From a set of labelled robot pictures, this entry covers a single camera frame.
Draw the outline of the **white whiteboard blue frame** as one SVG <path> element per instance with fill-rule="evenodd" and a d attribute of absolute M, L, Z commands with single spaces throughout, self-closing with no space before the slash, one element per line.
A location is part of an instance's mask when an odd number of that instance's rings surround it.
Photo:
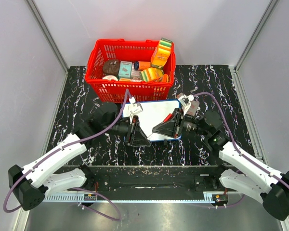
<path fill-rule="evenodd" d="M 138 115 L 140 121 L 140 128 L 143 130 L 148 140 L 151 142 L 176 140 L 175 138 L 165 135 L 153 133 L 154 126 L 161 123 L 175 108 L 179 108 L 181 104 L 178 100 L 164 100 L 164 101 L 151 101 L 140 102 L 143 111 Z"/>

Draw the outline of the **red capped whiteboard marker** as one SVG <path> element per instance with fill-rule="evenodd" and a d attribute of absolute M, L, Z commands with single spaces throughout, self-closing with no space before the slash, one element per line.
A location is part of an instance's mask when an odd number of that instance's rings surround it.
<path fill-rule="evenodd" d="M 159 123 L 159 125 L 160 125 L 160 124 L 162 124 L 162 123 L 165 123 L 165 122 L 167 122 L 167 121 L 168 121 L 170 118 L 171 118 L 171 114 L 168 114 L 168 115 L 167 115 L 167 116 L 166 116 L 166 117 L 163 119 L 163 121 Z M 153 133 L 153 132 L 151 132 L 151 134 L 148 136 L 148 138 L 147 138 L 147 139 L 148 139 L 148 140 L 150 140 L 150 139 L 151 139 L 151 137 L 153 136 L 153 134 L 154 134 L 154 133 Z"/>

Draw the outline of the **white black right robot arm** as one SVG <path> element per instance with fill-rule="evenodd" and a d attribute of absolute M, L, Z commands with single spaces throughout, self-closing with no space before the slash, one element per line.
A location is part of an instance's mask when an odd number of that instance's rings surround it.
<path fill-rule="evenodd" d="M 203 144 L 210 154 L 234 166 L 210 177 L 210 186 L 219 191 L 223 187 L 233 189 L 256 201 L 274 218 L 284 221 L 289 216 L 289 171 L 282 173 L 257 160 L 239 147 L 222 132 L 220 115 L 208 111 L 201 119 L 184 115 L 176 108 L 161 123 L 153 127 L 153 133 L 178 138 L 182 132 L 204 136 Z"/>

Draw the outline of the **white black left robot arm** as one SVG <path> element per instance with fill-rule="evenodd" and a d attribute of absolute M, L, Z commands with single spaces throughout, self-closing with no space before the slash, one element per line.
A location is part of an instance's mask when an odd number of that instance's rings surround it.
<path fill-rule="evenodd" d="M 128 117 L 122 117 L 123 110 L 118 109 L 115 103 L 104 103 L 44 156 L 24 167 L 12 166 L 8 170 L 8 194 L 13 194 L 20 207 L 28 211 L 57 192 L 72 188 L 97 188 L 95 174 L 86 165 L 62 174 L 56 171 L 90 149 L 94 139 L 105 133 L 123 136 L 125 144 L 130 147 L 150 146 L 151 142 L 142 131 L 138 118 L 142 106 L 140 103 L 129 103 L 127 109 Z"/>

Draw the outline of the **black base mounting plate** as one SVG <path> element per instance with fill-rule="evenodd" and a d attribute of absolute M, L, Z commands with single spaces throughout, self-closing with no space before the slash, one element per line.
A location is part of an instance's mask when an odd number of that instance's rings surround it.
<path fill-rule="evenodd" d="M 221 166 L 90 166 L 98 192 L 112 201 L 200 200 L 225 191 Z"/>

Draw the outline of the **lying orange sponge box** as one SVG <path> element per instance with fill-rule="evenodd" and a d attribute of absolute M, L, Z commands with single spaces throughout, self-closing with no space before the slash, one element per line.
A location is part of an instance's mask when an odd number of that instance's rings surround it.
<path fill-rule="evenodd" d="M 162 69 L 150 67 L 140 72 L 140 78 L 145 82 L 161 82 L 164 76 Z"/>

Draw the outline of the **red plastic shopping basket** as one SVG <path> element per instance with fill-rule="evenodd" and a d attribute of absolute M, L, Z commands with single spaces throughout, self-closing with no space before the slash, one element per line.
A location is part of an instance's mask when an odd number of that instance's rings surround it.
<path fill-rule="evenodd" d="M 165 82 L 134 82 L 103 79 L 103 65 L 110 59 L 119 61 L 149 61 L 156 46 L 157 40 L 132 41 L 124 39 L 99 39 L 92 50 L 85 74 L 85 81 L 95 91 L 103 102 L 122 103 L 126 89 L 137 101 L 158 101 L 168 96 L 174 84 L 176 56 L 174 46 L 164 66 L 164 73 L 170 81 Z"/>

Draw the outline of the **orange blue can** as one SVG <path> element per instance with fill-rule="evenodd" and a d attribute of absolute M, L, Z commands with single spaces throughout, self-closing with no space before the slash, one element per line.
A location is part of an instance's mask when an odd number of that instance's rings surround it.
<path fill-rule="evenodd" d="M 150 62 L 145 62 L 145 61 L 135 61 L 134 64 L 134 69 L 137 71 L 143 71 L 145 69 L 148 69 L 151 67 Z"/>

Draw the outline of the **white round lid tub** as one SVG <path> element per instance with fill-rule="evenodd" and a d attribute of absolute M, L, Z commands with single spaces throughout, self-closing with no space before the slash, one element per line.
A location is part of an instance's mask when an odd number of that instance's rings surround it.
<path fill-rule="evenodd" d="M 118 78 L 114 75 L 104 76 L 102 79 L 103 80 L 109 80 L 109 81 L 118 81 Z"/>

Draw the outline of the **teal small box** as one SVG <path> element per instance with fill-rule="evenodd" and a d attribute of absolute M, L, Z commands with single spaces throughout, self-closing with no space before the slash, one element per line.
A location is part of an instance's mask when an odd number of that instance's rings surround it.
<path fill-rule="evenodd" d="M 131 78 L 132 62 L 121 61 L 119 66 L 118 77 L 121 78 Z"/>

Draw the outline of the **brown round bread pack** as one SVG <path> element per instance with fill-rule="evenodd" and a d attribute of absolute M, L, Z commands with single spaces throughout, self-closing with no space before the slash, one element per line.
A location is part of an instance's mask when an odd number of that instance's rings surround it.
<path fill-rule="evenodd" d="M 117 76 L 120 68 L 120 61 L 118 59 L 107 60 L 102 68 L 105 75 Z"/>

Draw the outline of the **tall orange sponge box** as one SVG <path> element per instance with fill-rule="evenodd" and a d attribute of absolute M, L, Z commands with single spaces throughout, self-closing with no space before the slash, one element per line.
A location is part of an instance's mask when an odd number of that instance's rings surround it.
<path fill-rule="evenodd" d="M 172 41 L 161 38 L 151 56 L 151 65 L 163 67 L 171 54 L 172 45 Z"/>

